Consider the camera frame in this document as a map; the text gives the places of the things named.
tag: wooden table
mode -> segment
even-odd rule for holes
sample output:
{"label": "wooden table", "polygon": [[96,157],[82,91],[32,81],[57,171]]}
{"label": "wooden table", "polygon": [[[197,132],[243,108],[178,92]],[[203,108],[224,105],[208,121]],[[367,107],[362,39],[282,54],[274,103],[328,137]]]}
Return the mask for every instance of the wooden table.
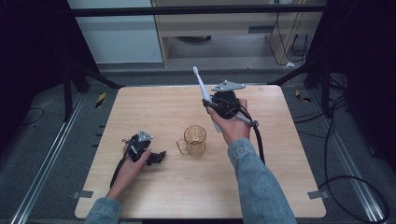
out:
{"label": "wooden table", "polygon": [[[259,121],[267,166],[273,171],[297,217],[323,217],[321,199],[282,90],[278,86],[247,86],[235,92],[248,100],[250,115]],[[120,89],[84,190],[76,216],[88,215],[96,199],[107,194],[122,157],[121,139],[139,130],[154,136],[152,152],[166,150],[161,164],[145,166],[124,200],[122,217],[129,218],[240,218],[242,217],[233,166],[227,145],[202,106],[199,86],[127,87]],[[176,140],[193,124],[206,129],[206,152],[181,155]],[[257,140],[251,132],[257,149]]]}

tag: gray carpet floor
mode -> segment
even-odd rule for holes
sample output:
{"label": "gray carpet floor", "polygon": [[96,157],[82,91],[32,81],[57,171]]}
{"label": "gray carpet floor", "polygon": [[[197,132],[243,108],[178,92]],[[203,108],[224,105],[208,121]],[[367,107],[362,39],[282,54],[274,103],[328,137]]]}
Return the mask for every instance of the gray carpet floor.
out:
{"label": "gray carpet floor", "polygon": [[[177,56],[173,56],[173,63],[177,64]],[[290,68],[267,66],[266,68],[204,67],[201,72],[205,84],[218,84],[224,79],[242,83],[263,84],[287,74]],[[189,75],[190,66],[176,71],[172,64],[166,69],[158,71],[134,71],[133,73],[105,74],[105,76],[119,84],[126,86],[140,85],[196,85],[196,79]],[[317,89],[305,91],[298,77],[282,87],[290,113],[293,117],[318,112],[315,103],[307,103],[296,97],[298,89],[308,97],[319,92]],[[49,178],[42,189],[35,206],[29,216],[31,223],[75,223],[81,220],[74,215],[77,200],[71,196],[73,192],[83,188],[85,178],[95,155],[96,146],[100,141],[103,126],[106,125],[108,115],[117,95],[117,90],[111,90],[96,80],[88,78],[91,89],[84,94],[81,110],[76,122],[68,135]],[[106,92],[106,98],[100,108],[95,108],[101,92]],[[74,98],[79,94],[73,90]],[[342,93],[332,91],[335,99]],[[46,158],[53,140],[59,132],[64,119],[63,87],[39,93],[32,109],[26,116],[18,133],[11,139],[7,147],[7,154],[0,163],[0,221],[8,223],[16,212],[25,193],[35,179],[35,174]],[[361,170],[363,177],[373,184],[386,198],[389,208],[389,223],[396,223],[396,174],[390,169],[384,159],[372,157],[369,146],[361,134],[353,116],[348,112],[347,105],[336,110],[334,114],[336,131],[340,133],[351,159]],[[296,124],[305,154],[308,158],[314,177],[319,184],[324,181],[324,144],[327,128],[321,118]],[[332,143],[328,148],[329,177],[346,173],[339,155]],[[332,191],[337,199],[350,211],[359,217],[367,218],[350,180],[342,180],[332,184]],[[327,214],[320,219],[299,218],[299,223],[361,223],[346,214],[332,198],[324,199]],[[162,223],[160,220],[150,223]]]}

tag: person's right hand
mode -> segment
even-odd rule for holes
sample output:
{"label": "person's right hand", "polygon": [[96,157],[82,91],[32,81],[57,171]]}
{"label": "person's right hand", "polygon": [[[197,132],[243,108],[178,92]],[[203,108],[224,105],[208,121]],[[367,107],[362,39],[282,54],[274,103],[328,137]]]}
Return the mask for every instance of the person's right hand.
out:
{"label": "person's right hand", "polygon": [[[239,103],[246,109],[248,109],[248,101],[245,99],[239,99]],[[244,121],[234,116],[231,119],[223,119],[219,114],[212,108],[208,108],[210,117],[212,120],[219,125],[221,128],[223,137],[227,145],[229,146],[234,141],[240,138],[250,137],[250,126]]]}

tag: blue denim jacket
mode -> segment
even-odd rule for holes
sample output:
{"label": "blue denim jacket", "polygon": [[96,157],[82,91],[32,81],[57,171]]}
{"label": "blue denim jacket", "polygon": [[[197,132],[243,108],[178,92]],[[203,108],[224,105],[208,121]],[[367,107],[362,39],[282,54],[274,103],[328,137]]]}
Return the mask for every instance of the blue denim jacket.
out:
{"label": "blue denim jacket", "polygon": [[[228,147],[228,156],[238,180],[239,198],[245,224],[296,223],[293,212],[272,172],[262,163],[248,139],[239,139]],[[85,223],[119,222],[120,203],[100,198]]]}

